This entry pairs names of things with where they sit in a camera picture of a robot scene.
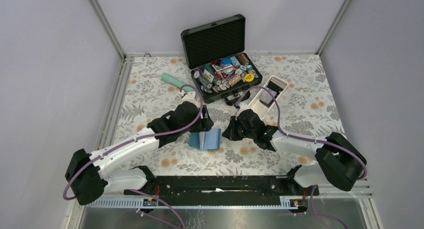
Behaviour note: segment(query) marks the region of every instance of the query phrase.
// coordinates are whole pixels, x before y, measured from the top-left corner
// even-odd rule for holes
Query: case lid
[[[246,18],[237,14],[181,32],[188,68],[194,69],[245,50]]]

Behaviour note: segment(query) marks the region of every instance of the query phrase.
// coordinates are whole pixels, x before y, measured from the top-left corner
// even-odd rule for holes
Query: floral tablecloth
[[[332,131],[344,134],[324,69],[318,55],[250,56],[260,73],[263,85],[271,75],[286,80],[288,89],[278,100],[281,126],[295,133],[327,136]],[[132,66],[114,143],[144,128],[181,103],[178,88],[161,80],[169,73],[187,84],[194,84],[184,57],[136,57]],[[258,90],[251,90],[252,96]],[[225,130],[237,110],[223,100],[207,105],[213,128]],[[277,125],[277,109],[264,119]],[[287,152],[258,148],[251,139],[229,141],[222,137],[217,151],[201,151],[188,146],[189,133],[176,142],[134,157],[121,170],[148,166],[156,176],[216,175],[285,175],[296,165],[311,165],[312,158]]]

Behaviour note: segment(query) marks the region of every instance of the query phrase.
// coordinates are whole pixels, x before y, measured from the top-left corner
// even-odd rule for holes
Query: white wall
[[[246,17],[246,52],[315,52],[343,0],[98,0],[126,53],[184,54],[180,33]]]
[[[353,0],[322,55],[385,229],[423,228],[424,0]]]
[[[118,65],[87,0],[0,0],[0,228],[61,226],[66,168],[95,149]]]

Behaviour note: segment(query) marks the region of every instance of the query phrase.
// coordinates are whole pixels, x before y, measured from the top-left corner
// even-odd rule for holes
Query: blue object
[[[190,133],[188,145],[202,151],[214,151],[220,149],[221,129],[213,129],[204,132]]]
[[[222,64],[224,64],[224,65],[231,64],[231,59],[230,58],[222,59]]]

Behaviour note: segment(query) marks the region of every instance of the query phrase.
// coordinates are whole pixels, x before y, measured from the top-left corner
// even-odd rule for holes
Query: black foam lining
[[[245,50],[244,17],[215,26],[214,23],[210,23],[209,28],[184,36],[185,56],[190,69]]]

